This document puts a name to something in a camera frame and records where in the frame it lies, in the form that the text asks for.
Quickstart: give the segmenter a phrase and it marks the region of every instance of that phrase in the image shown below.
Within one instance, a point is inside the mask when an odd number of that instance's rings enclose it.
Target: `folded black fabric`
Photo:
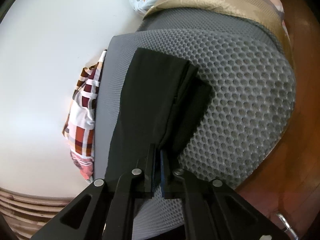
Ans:
[[[204,114],[211,87],[189,61],[138,48],[128,68],[111,139],[106,181],[148,154],[150,143],[178,154]]]

